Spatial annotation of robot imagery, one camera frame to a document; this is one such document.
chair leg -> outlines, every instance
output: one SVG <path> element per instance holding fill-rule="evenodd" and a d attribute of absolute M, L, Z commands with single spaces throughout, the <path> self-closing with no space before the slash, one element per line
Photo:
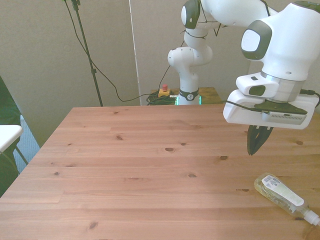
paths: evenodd
<path fill-rule="evenodd" d="M 17 146 L 15 147 L 15 150 L 18 152 L 18 154 L 20 155 L 20 157 L 24 161 L 25 165 L 28 165 L 27 159 L 25 158 L 25 156 L 22 154 L 22 152 L 20 151 L 20 149 Z"/>

table surface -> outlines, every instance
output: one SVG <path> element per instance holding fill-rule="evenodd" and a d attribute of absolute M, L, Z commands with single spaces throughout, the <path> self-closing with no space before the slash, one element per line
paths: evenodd
<path fill-rule="evenodd" d="M 268 172 L 320 215 L 320 116 L 247 153 L 223 105 L 74 108 L 0 198 L 5 240 L 314 240 L 254 189 Z"/>
<path fill-rule="evenodd" d="M 19 125 L 0 125 L 0 152 L 6 150 L 22 133 Z"/>

wood grain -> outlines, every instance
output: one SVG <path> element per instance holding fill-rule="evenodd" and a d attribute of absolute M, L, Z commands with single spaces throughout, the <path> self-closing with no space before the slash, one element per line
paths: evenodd
<path fill-rule="evenodd" d="M 4 240 L 314 240 L 254 188 L 279 176 L 320 215 L 320 116 L 247 153 L 223 105 L 74 108 L 0 198 Z"/>

bottle label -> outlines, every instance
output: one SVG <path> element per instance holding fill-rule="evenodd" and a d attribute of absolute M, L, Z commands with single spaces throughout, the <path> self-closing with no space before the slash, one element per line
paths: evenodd
<path fill-rule="evenodd" d="M 305 202 L 301 197 L 291 191 L 286 185 L 284 185 L 274 176 L 267 175 L 264 179 L 262 179 L 262 183 L 268 189 L 279 194 L 297 207 L 303 205 Z"/>

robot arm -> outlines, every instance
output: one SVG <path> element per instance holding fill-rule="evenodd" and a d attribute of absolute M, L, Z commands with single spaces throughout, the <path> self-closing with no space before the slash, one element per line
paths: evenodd
<path fill-rule="evenodd" d="M 241 48 L 244 56 L 263 62 L 262 72 L 240 76 L 223 115 L 227 122 L 250 125 L 248 153 L 254 154 L 273 127 L 308 126 L 318 98 L 300 95 L 310 65 L 320 53 L 320 6 L 290 3 L 277 13 L 261 0 L 189 0 L 181 13 L 188 47 L 170 51 L 168 61 L 180 76 L 179 103 L 199 104 L 198 76 L 190 67 L 207 64 L 209 29 L 248 27 Z"/>
<path fill-rule="evenodd" d="M 242 52 L 247 59 L 263 62 L 263 68 L 238 77 L 238 90 L 228 100 L 263 112 L 243 111 L 227 103 L 223 115 L 229 123 L 290 129 L 308 126 L 318 97 L 300 95 L 300 91 L 320 53 L 320 29 L 314 27 L 319 24 L 320 6 L 297 1 L 248 26 Z"/>
<path fill-rule="evenodd" d="M 168 62 L 179 73 L 179 104 L 199 104 L 198 75 L 190 67 L 208 64 L 213 57 L 206 44 L 210 29 L 221 26 L 247 27 L 256 19 L 266 18 L 277 12 L 266 10 L 260 0 L 189 0 L 181 12 L 185 26 L 184 41 L 188 47 L 173 49 L 168 54 Z"/>

